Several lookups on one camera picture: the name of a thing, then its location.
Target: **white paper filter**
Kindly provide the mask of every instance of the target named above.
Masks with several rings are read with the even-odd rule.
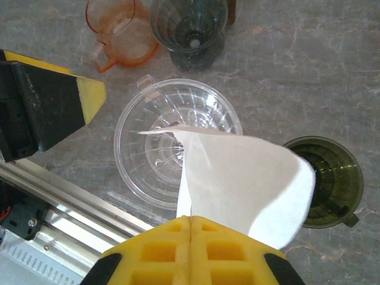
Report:
[[[305,221],[315,174],[290,150],[260,138],[178,125],[184,147],[177,217],[202,216],[280,249]]]

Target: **countertop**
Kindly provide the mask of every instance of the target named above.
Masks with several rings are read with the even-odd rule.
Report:
[[[212,68],[179,72],[160,48],[138,68],[98,74],[86,0],[1,1],[0,48],[102,80],[108,97],[93,122],[31,160],[152,225],[172,219],[124,184],[113,155],[118,117],[136,80],[190,78],[231,102],[245,135],[284,144],[321,135],[348,148],[365,189],[353,228],[302,228],[284,249],[306,284],[380,284],[380,2],[237,0],[226,47]]]

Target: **dark green glass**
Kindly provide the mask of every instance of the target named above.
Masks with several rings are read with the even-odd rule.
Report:
[[[315,171],[315,187],[304,227],[321,229],[344,223],[353,227],[353,212],[363,194],[363,175],[353,155],[323,137],[302,137],[285,144],[307,160]]]

